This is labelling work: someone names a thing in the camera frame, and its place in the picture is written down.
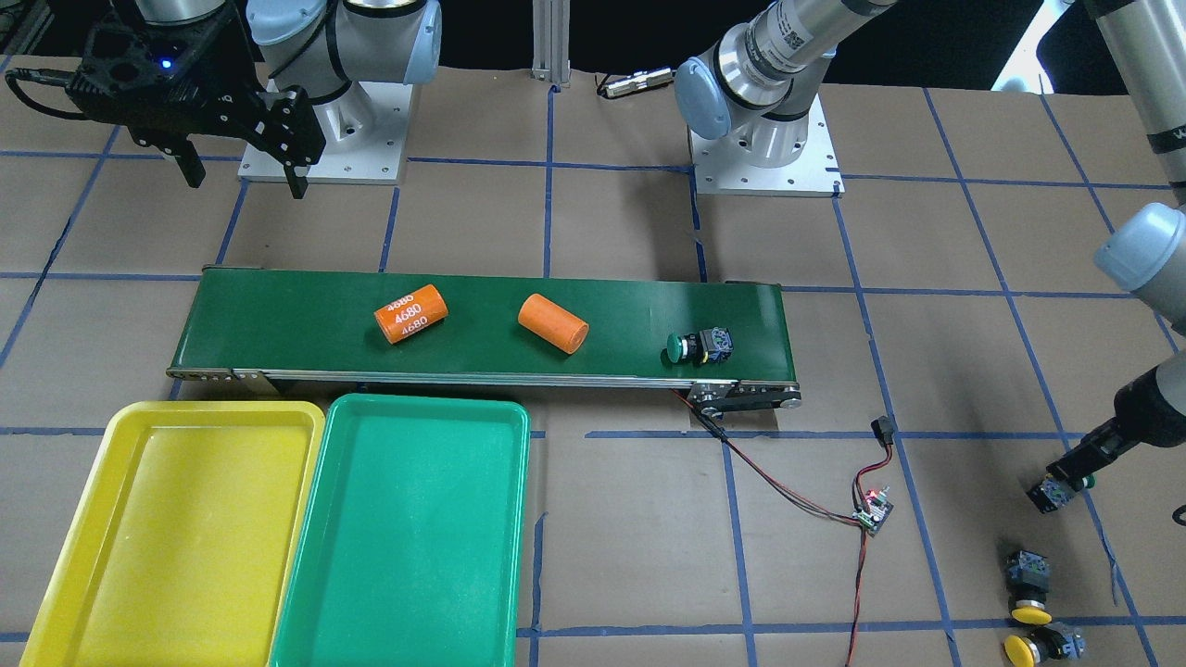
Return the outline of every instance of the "yellow button cap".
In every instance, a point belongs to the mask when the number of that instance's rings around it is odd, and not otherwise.
[[[1005,640],[1005,654],[1009,656],[1013,667],[1034,667],[1034,654],[1026,640],[1014,635]]]
[[[1013,610],[1013,617],[1027,625],[1045,625],[1054,618],[1037,606],[1019,606]]]

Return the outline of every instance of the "white mounting plate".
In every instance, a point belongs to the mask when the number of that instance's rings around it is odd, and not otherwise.
[[[700,195],[759,195],[766,197],[831,197],[844,193],[836,151],[817,96],[808,112],[811,129],[799,158],[784,167],[746,163],[745,148],[726,135],[708,140],[688,131],[696,192]]]
[[[377,127],[372,141],[343,153],[324,153],[310,167],[310,183],[345,183],[395,185],[403,173],[403,147],[412,117],[413,87],[403,83],[363,82],[363,89],[375,103]],[[248,146],[238,176],[247,180],[283,183],[285,170],[272,155]]]

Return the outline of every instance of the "orange cylinder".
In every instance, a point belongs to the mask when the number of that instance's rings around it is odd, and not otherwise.
[[[575,352],[589,332],[588,323],[540,294],[523,301],[519,324],[567,354]]]
[[[447,315],[448,307],[441,293],[433,285],[425,285],[375,311],[375,320],[387,341],[394,345],[445,319]]]

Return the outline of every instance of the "green conveyor belt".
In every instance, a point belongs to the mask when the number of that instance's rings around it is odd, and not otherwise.
[[[449,315],[389,344],[374,311],[433,284]],[[568,356],[516,322],[538,292],[589,324]],[[672,364],[671,332],[726,326],[725,363]],[[274,380],[688,387],[703,380],[795,381],[776,285],[478,278],[208,268],[170,375],[241,369]]]

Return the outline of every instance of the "yellow tray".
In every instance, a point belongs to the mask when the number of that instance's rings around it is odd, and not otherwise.
[[[21,667],[262,667],[325,418],[141,402],[107,427]]]

